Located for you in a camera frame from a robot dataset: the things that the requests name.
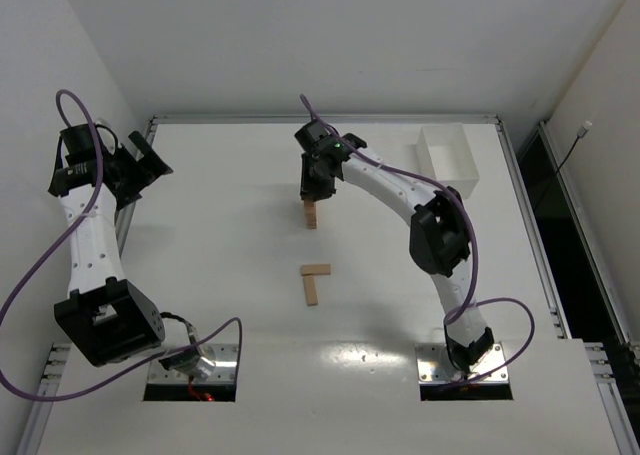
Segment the wood block seven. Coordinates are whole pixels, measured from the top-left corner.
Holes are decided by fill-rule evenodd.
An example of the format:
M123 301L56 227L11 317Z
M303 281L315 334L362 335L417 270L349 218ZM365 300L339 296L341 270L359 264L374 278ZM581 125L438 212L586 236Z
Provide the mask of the wood block seven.
M328 263L305 264L300 267L300 275L305 276L328 276L332 273L332 267Z

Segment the white rectangular box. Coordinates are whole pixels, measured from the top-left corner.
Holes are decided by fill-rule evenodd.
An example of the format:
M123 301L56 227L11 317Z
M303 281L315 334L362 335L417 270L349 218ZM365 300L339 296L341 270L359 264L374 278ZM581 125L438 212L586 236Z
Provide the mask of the white rectangular box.
M415 151L422 175L472 195L480 175L462 124L423 126Z

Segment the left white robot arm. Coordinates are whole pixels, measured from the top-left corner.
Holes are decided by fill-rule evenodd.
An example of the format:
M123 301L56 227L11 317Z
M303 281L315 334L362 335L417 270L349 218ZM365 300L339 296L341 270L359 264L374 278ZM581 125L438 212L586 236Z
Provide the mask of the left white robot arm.
M100 367L158 348L166 337L164 314L127 279L116 235L117 213L136 202L144 188L171 174L134 131L135 158L122 144L108 149L87 124L61 131L49 192L67 217L71 276L68 295L54 318L88 362Z

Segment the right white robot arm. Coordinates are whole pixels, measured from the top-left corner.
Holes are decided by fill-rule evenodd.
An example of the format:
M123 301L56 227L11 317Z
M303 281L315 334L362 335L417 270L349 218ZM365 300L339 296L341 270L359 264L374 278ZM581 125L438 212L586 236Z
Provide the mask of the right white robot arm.
M385 164L358 136L332 133L318 120L294 135L302 148L300 196L318 202L341 181L358 187L409 227L409 254L431 277L445 313L445 346L453 366L470 373L494 343L476 305L478 246L458 192Z

